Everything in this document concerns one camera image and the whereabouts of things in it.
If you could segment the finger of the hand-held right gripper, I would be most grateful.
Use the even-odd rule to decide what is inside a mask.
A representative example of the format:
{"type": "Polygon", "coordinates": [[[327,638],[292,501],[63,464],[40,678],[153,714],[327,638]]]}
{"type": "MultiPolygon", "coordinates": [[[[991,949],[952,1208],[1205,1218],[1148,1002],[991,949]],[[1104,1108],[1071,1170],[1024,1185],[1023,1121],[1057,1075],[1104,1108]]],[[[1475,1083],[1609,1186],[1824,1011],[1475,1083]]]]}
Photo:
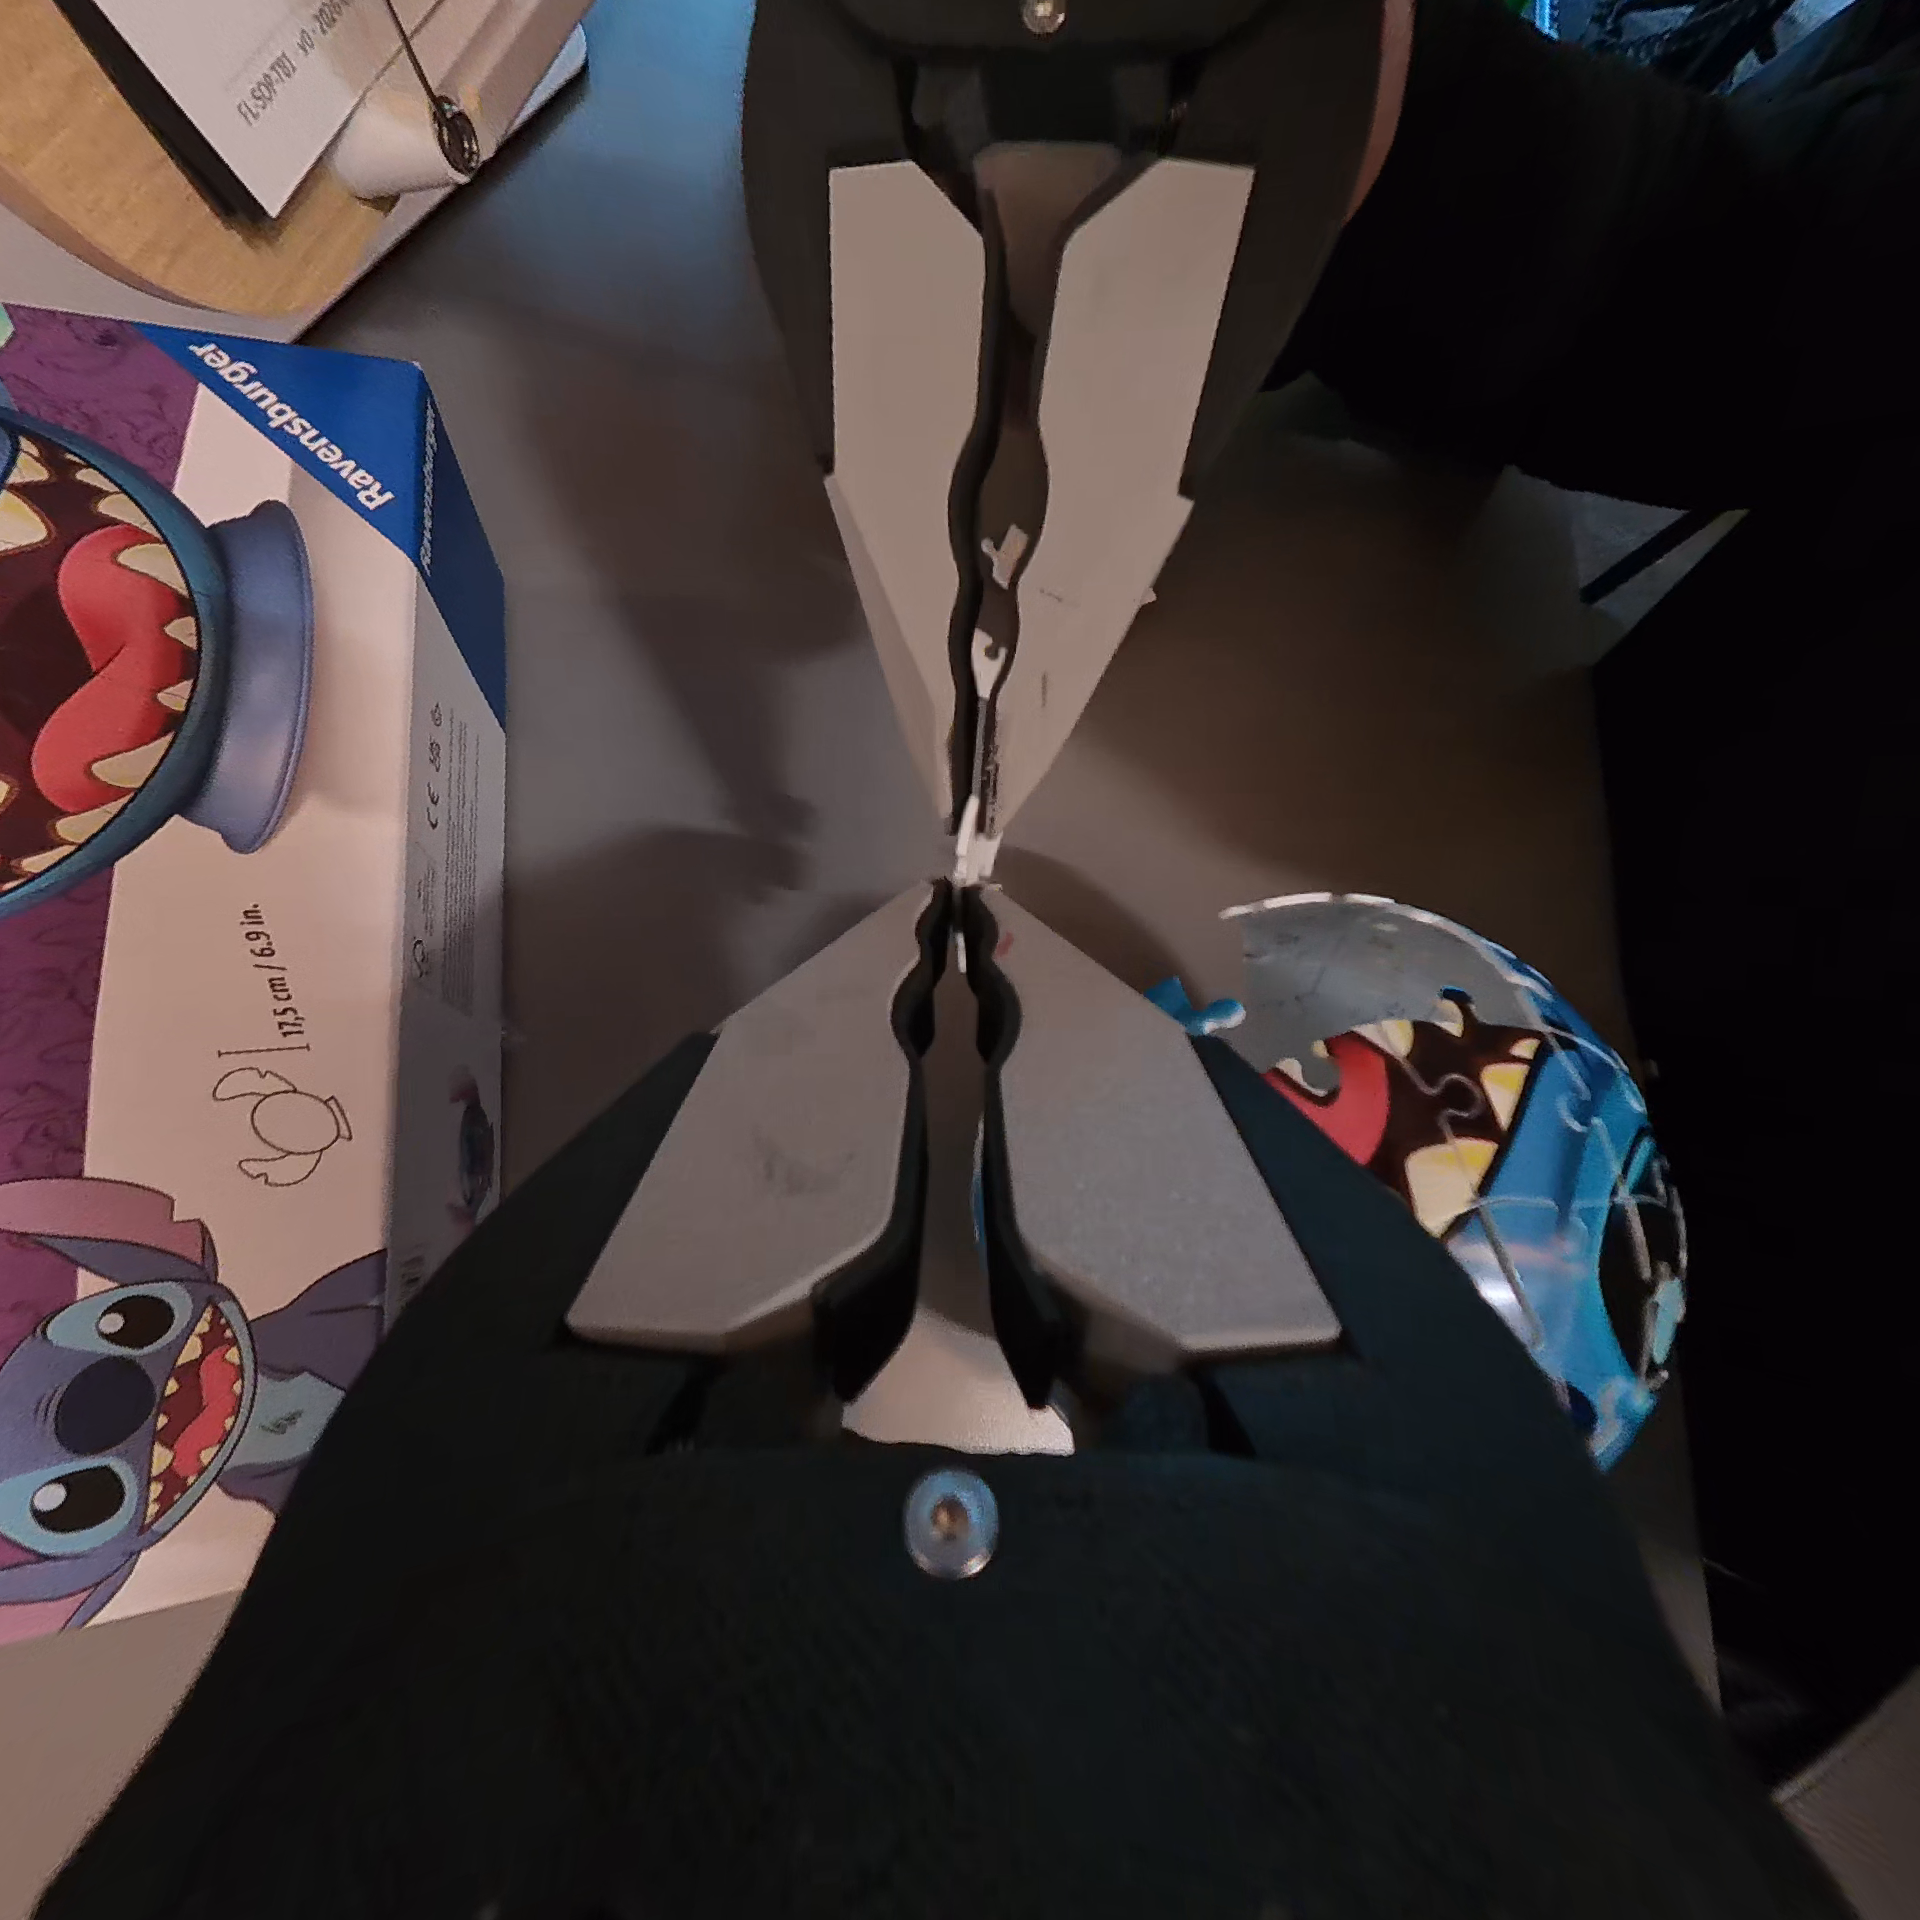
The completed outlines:
{"type": "Polygon", "coordinates": [[[992,244],[913,161],[835,168],[828,229],[826,492],[933,813],[975,825],[992,244]]]}
{"type": "Polygon", "coordinates": [[[1149,161],[1066,230],[1036,395],[1044,508],[985,712],[978,837],[1008,834],[1060,757],[1189,522],[1186,450],[1256,179],[1149,161]]]}

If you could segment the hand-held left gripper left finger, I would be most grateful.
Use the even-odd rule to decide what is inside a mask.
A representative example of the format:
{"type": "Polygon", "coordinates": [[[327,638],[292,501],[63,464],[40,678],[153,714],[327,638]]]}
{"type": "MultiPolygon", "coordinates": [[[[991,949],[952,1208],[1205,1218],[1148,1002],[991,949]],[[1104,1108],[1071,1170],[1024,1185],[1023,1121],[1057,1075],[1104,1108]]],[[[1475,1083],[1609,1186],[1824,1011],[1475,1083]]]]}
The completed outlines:
{"type": "Polygon", "coordinates": [[[568,1310],[592,1345],[737,1360],[799,1350],[836,1402],[919,1306],[924,1056],[953,888],[875,907],[740,1005],[568,1310]]]}

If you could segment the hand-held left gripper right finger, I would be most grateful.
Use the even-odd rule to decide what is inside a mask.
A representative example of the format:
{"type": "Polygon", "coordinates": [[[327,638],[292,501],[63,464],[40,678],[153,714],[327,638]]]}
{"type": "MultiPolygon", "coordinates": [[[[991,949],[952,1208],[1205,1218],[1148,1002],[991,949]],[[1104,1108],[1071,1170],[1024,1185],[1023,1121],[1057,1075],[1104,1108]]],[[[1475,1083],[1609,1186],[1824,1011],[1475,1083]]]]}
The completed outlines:
{"type": "Polygon", "coordinates": [[[976,1225],[1023,1400],[1120,1402],[1341,1328],[1195,1037],[996,888],[961,893],[976,1225]]]}

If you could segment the blue puzzle ball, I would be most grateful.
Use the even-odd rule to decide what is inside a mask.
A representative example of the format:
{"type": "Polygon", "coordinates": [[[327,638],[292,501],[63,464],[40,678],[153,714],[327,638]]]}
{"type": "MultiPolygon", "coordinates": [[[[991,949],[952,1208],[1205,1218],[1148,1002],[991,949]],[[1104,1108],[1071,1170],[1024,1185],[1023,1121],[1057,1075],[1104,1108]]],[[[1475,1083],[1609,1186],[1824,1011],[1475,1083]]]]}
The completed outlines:
{"type": "Polygon", "coordinates": [[[1148,998],[1403,1203],[1613,1469],[1689,1306],[1683,1200],[1621,1051],[1537,966],[1411,904],[1298,893],[1224,922],[1240,993],[1168,977],[1148,998]]]}

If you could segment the white puzzle piece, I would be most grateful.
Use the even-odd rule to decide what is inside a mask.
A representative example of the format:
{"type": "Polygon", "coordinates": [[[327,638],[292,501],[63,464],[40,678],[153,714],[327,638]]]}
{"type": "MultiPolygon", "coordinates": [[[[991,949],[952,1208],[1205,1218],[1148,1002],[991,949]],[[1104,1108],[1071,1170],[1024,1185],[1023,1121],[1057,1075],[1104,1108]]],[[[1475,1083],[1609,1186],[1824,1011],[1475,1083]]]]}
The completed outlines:
{"type": "Polygon", "coordinates": [[[1020,572],[1033,537],[1008,522],[999,537],[983,534],[980,593],[961,682],[967,720],[967,795],[953,829],[952,888],[961,896],[992,878],[1004,837],[1001,825],[1001,693],[1010,682],[1020,642],[1020,572]]]}

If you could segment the printed puzzle box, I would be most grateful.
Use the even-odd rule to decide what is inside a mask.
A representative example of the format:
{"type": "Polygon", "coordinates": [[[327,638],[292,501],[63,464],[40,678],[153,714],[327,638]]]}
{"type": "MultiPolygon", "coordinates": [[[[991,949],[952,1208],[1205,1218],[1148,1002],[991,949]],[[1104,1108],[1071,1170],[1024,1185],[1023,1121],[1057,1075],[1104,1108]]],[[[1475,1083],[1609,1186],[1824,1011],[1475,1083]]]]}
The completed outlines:
{"type": "Polygon", "coordinates": [[[501,572],[411,364],[4,308],[2,1644],[235,1593],[499,1193],[501,572]]]}

